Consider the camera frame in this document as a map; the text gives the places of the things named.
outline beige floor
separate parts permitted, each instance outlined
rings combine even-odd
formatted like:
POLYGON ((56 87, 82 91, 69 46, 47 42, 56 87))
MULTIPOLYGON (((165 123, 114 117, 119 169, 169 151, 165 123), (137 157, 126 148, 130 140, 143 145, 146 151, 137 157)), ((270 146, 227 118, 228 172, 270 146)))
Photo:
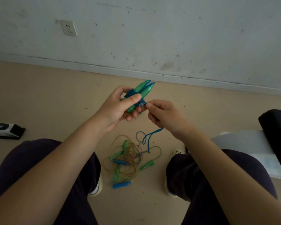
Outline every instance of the beige floor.
MULTIPOLYGON (((142 80, 15 64, 0 61, 0 122, 27 128, 19 141, 0 140, 0 163, 24 140, 64 140, 99 108, 118 85, 137 86, 142 80)), ((173 101, 187 119, 208 136, 222 131, 260 129, 258 117, 269 109, 281 109, 281 97, 157 82, 146 100, 173 101)), ((102 161, 112 151, 109 145, 119 134, 135 137, 137 131, 156 129, 143 113, 136 120, 121 122, 97 146, 102 161)), ((138 174, 133 183, 113 190, 112 174, 102 169, 102 193, 91 199, 99 224, 180 224, 188 203, 163 193, 168 154, 183 144, 166 130, 151 141, 162 148, 156 165, 138 174)), ((149 160, 154 155, 147 155, 149 160)), ((281 180, 273 179, 281 200, 281 180)))

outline white shoe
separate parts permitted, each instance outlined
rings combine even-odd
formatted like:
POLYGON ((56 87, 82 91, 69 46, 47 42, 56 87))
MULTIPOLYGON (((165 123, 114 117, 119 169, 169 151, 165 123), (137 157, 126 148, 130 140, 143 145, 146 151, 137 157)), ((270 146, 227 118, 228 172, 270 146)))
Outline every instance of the white shoe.
MULTIPOLYGON (((170 156, 169 156, 169 162, 171 161, 172 157, 176 154, 185 154, 185 152, 183 152, 182 150, 180 150, 179 148, 176 148, 176 149, 173 149, 171 152, 170 152, 170 156)), ((165 176, 165 184, 163 186, 163 189, 165 191, 165 194, 168 195, 169 197, 177 197, 175 195, 173 195, 172 193, 169 192, 168 190, 168 185, 167 185, 167 176, 165 176)))
POLYGON ((101 192, 102 187, 103 187, 103 181, 102 181, 102 178, 101 178, 101 175, 100 175, 99 181, 98 181, 98 184, 97 184, 96 188, 92 192, 90 192, 88 194, 88 196, 90 196, 90 197, 97 196, 101 192))

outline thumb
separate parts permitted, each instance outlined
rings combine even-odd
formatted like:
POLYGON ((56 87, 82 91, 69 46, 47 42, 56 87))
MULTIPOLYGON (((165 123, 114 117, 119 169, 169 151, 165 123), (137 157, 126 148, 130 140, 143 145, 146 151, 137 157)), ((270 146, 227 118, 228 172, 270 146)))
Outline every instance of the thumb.
POLYGON ((141 99, 141 94, 135 94, 119 102, 120 109, 124 112, 132 105, 136 104, 141 99))
POLYGON ((150 111, 155 117, 157 117, 160 120, 160 117, 162 116, 163 110, 159 109, 158 107, 154 106, 152 103, 146 103, 146 108, 148 111, 150 111))

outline hand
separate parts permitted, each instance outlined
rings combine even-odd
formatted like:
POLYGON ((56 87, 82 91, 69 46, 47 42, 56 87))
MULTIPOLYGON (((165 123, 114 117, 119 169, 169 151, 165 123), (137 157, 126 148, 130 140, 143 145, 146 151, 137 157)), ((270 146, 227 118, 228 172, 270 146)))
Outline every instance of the hand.
POLYGON ((131 89, 131 87, 127 86, 118 86, 94 114, 93 118, 100 119, 106 133, 113 130, 123 119, 131 121, 132 118, 137 117, 138 112, 141 111, 141 108, 137 107, 131 114, 126 112, 129 107, 141 99, 141 94, 135 94, 121 101, 121 95, 131 89))
POLYGON ((159 128, 166 128, 179 139, 191 124, 182 116, 180 111, 170 101, 151 100, 141 111, 149 110, 148 118, 159 128))

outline pants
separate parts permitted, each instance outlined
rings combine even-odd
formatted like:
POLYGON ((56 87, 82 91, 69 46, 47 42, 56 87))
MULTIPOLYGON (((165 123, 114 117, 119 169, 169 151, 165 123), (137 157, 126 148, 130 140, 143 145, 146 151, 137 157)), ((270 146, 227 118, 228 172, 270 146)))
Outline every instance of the pants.
MULTIPOLYGON (((14 148, 0 166, 0 196, 61 142, 49 139, 25 141, 14 148)), ((234 162, 277 198, 273 183, 262 164, 250 155, 223 150, 234 162)), ((93 154, 78 175, 54 224, 96 225, 87 201, 100 177, 101 165, 93 154)), ((191 201, 182 224, 229 224, 208 181, 190 154, 175 155, 167 166, 169 191, 191 201)))

